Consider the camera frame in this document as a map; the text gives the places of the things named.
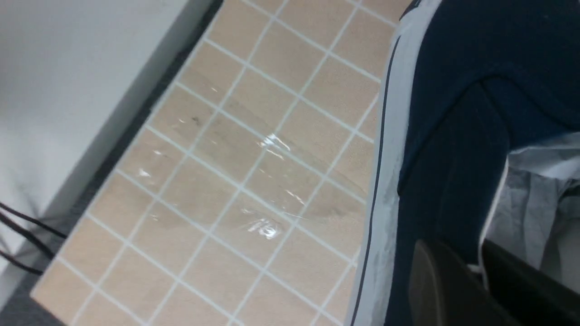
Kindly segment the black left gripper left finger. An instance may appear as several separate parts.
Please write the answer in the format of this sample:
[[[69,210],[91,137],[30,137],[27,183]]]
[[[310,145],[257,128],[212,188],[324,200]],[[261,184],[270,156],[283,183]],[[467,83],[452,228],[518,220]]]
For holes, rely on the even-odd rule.
[[[415,326],[515,326],[466,264],[443,243],[415,244],[409,282]]]

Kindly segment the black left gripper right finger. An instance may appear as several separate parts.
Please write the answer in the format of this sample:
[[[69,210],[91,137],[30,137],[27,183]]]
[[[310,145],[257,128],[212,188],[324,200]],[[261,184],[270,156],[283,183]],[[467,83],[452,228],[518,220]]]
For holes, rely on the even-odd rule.
[[[578,326],[580,297],[492,241],[482,258],[488,288],[522,326]]]

